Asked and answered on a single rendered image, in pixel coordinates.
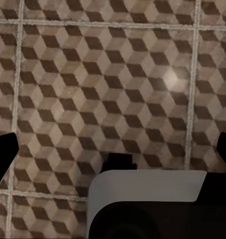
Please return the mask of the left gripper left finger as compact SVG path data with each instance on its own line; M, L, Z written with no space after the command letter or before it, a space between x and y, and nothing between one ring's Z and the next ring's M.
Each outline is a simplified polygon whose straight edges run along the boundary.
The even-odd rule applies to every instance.
M19 152L19 145L14 132L0 136L0 181Z

